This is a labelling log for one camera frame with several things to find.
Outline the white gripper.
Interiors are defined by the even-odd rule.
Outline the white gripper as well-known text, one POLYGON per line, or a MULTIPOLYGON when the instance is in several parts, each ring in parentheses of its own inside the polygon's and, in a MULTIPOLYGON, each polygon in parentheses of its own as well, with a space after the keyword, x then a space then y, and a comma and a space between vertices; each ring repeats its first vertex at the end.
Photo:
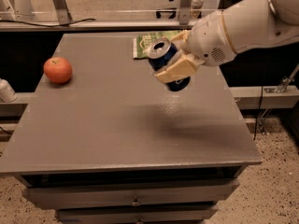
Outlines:
POLYGON ((205 16, 190 31, 183 30, 170 41, 177 50, 189 50, 194 56, 182 55, 174 63, 157 70, 153 75, 163 84, 193 76, 203 64, 219 66, 236 56, 220 11, 205 16))

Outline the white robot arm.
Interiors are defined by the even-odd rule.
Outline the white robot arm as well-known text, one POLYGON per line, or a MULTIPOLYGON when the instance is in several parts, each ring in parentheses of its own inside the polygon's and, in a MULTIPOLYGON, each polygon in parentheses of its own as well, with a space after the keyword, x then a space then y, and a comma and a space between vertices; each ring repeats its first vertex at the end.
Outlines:
POLYGON ((299 36, 299 0, 242 0, 172 38, 178 52, 154 76, 163 84, 219 66, 250 49, 289 45, 299 36))

